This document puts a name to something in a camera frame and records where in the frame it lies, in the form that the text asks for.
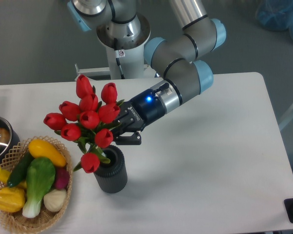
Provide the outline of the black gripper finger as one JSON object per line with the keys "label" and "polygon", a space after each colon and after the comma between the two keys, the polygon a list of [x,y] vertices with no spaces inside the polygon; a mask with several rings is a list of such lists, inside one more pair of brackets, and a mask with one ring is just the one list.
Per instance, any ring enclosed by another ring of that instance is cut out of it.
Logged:
{"label": "black gripper finger", "polygon": [[139,131],[132,133],[130,136],[116,136],[114,138],[116,145],[141,145],[141,135]]}

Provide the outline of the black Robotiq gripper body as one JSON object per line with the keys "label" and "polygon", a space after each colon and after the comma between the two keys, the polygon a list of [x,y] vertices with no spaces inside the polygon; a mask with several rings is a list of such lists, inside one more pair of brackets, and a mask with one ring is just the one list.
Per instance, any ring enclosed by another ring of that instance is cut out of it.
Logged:
{"label": "black Robotiq gripper body", "polygon": [[164,115],[165,107],[155,91],[147,89],[120,106],[120,112],[115,119],[120,126],[112,130],[113,135],[116,137],[127,132],[142,131]]}

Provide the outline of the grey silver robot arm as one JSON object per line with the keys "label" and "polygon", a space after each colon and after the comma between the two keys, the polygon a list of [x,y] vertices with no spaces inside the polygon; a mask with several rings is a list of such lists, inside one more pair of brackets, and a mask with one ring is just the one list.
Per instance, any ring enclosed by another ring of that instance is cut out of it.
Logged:
{"label": "grey silver robot arm", "polygon": [[148,64],[162,81],[121,105],[117,145],[139,145],[140,132],[200,95],[213,84],[213,73],[200,57],[226,40],[218,19],[208,17],[199,0],[172,0],[183,34],[173,42],[150,37],[148,20],[134,0],[71,0],[67,6],[82,31],[95,30],[106,48],[111,79],[141,78]]}

